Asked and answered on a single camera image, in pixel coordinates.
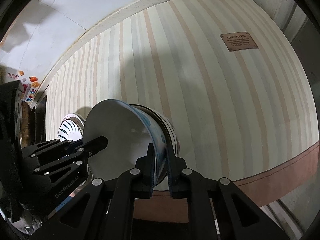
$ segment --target fruit sticker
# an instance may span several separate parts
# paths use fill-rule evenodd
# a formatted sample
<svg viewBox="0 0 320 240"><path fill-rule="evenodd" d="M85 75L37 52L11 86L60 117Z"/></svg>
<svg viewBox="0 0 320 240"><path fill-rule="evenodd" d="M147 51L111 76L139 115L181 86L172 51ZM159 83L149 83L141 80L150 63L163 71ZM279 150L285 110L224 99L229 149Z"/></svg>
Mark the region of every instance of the fruit sticker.
<svg viewBox="0 0 320 240"><path fill-rule="evenodd" d="M38 86L40 86L40 83L37 81L31 83L32 88L37 88Z"/></svg>
<svg viewBox="0 0 320 240"><path fill-rule="evenodd" d="M38 75L29 70L17 70L6 66L0 69L0 77L4 83L20 80L23 85L21 99L26 101L28 105L31 105L33 102L44 79L44 75Z"/></svg>
<svg viewBox="0 0 320 240"><path fill-rule="evenodd" d="M38 78L37 77L29 77L29 80L31 82L36 82L36 81L38 81Z"/></svg>
<svg viewBox="0 0 320 240"><path fill-rule="evenodd" d="M36 76L24 76L25 73L22 70L19 70L18 74L24 88L22 100L26 101L28 104L31 104L41 83Z"/></svg>

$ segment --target white bowl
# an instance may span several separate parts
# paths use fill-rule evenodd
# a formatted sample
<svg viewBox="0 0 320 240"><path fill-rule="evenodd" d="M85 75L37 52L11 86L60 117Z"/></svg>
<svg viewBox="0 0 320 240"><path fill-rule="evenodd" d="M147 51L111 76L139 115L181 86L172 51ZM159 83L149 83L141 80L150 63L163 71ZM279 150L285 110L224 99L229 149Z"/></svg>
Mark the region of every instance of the white bowl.
<svg viewBox="0 0 320 240"><path fill-rule="evenodd" d="M83 132L83 143L99 136L108 139L106 149L89 158L95 178L110 180L134 168L136 160L147 153L153 143L156 153L155 181L165 166L166 141L157 122L147 113L122 101L101 101L89 112Z"/></svg>
<svg viewBox="0 0 320 240"><path fill-rule="evenodd" d="M173 127L172 123L168 120L168 118L166 118L165 116L163 116L162 114L160 114L156 110L153 110L153 109L151 109L149 107L142 106L142 105L132 105L132 106L137 108L137 109L140 109L141 111L144 111L147 114L149 114L156 121L162 122L162 124L165 126L166 132L170 136L169 140L171 141L173 152L174 152L175 156L178 156L179 150L180 150L179 140L178 140L178 138L176 136L174 127ZM162 181L162 182L159 183L155 187L155 190L160 190L160 191L169 190L168 180L167 180L167 177L166 177L167 173L168 173L167 168L163 169L162 173L159 176L159 181Z"/></svg>

